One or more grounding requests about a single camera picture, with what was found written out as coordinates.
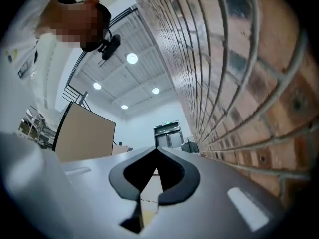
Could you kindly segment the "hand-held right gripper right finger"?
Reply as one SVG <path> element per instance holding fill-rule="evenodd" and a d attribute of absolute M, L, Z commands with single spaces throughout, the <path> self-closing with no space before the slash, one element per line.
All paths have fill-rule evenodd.
<path fill-rule="evenodd" d="M 156 169 L 163 189 L 158 204 L 174 205 L 186 201 L 200 183 L 197 167 L 161 147 L 157 147 L 157 152 Z"/>

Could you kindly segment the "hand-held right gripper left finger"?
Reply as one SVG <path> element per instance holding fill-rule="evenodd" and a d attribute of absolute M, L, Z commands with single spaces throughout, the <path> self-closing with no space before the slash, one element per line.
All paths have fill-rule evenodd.
<path fill-rule="evenodd" d="M 137 155 L 115 165 L 109 172 L 109 182 L 117 194 L 127 200 L 138 201 L 152 177 L 155 165 L 155 147 L 139 151 Z"/>

